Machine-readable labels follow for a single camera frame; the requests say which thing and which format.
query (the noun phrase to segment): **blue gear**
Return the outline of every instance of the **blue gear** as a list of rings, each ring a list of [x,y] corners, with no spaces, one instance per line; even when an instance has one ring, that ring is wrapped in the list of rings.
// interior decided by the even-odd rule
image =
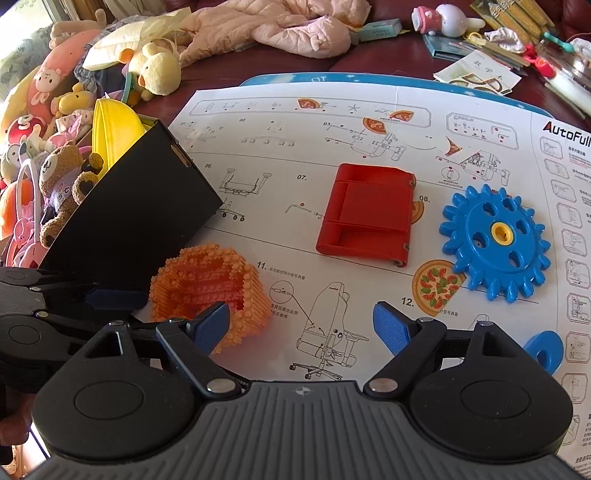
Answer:
[[[470,290],[485,286],[489,300],[504,293],[507,302],[513,303],[519,291],[525,298],[531,297],[534,284],[545,282],[542,270],[551,264],[544,255],[550,242],[540,236],[545,226],[534,222],[534,209],[523,208],[521,197],[510,198],[505,189],[493,192],[486,184],[480,193],[472,186],[465,197],[455,193],[452,202],[443,209],[449,221],[439,226],[439,232],[450,237],[443,253],[456,255],[454,273],[470,275]],[[491,228],[496,222],[511,228],[510,245],[494,240]]]

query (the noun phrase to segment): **red plastic toy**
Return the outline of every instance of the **red plastic toy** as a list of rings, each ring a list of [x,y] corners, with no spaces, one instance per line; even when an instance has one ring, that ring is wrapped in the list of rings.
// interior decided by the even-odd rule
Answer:
[[[416,178],[398,168],[343,163],[316,249],[324,255],[408,261]]]

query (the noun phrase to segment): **pink jacket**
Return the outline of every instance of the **pink jacket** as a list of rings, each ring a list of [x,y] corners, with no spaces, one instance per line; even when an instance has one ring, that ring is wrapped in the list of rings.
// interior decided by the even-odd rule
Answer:
[[[253,40],[304,57],[341,55],[350,47],[349,27],[361,27],[370,8],[366,0],[227,0],[183,20],[192,41],[181,66]]]

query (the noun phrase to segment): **autofull logo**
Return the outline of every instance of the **autofull logo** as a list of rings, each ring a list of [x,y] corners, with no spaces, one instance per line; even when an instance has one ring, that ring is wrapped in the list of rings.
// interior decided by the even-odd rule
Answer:
[[[583,135],[581,132],[576,130],[566,130],[565,128],[561,128],[558,125],[552,125],[552,122],[548,122],[542,130],[545,132],[550,132],[554,135],[559,135],[566,138],[567,140],[572,140],[573,142],[578,141],[584,147],[591,147],[591,135],[589,134]]]

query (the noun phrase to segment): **white toy figure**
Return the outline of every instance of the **white toy figure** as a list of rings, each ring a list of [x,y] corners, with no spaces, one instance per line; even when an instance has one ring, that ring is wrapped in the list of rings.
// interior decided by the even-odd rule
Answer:
[[[446,37],[461,37],[467,31],[478,31],[485,26],[481,18],[466,18],[455,5],[442,4],[435,10],[416,7],[411,15],[413,27],[422,34],[441,32]]]

